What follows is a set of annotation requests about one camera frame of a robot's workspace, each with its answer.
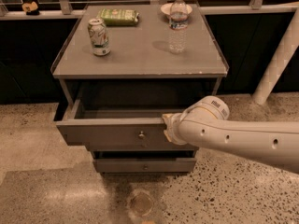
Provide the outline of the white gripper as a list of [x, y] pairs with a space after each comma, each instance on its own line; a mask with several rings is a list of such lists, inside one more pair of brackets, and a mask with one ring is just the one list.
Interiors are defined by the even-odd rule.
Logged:
[[180, 124], [180, 113], [167, 113], [162, 114], [162, 119], [166, 123], [166, 130], [164, 130], [164, 135], [168, 142], [171, 142], [175, 145], [186, 145], [187, 142], [182, 139], [178, 131], [178, 126]]

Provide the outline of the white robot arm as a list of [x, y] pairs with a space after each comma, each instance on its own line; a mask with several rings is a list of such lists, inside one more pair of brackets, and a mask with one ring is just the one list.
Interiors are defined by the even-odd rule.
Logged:
[[231, 121], [229, 115], [222, 99], [207, 96], [181, 113], [164, 114], [164, 135], [179, 146], [191, 144], [299, 172], [298, 122]]

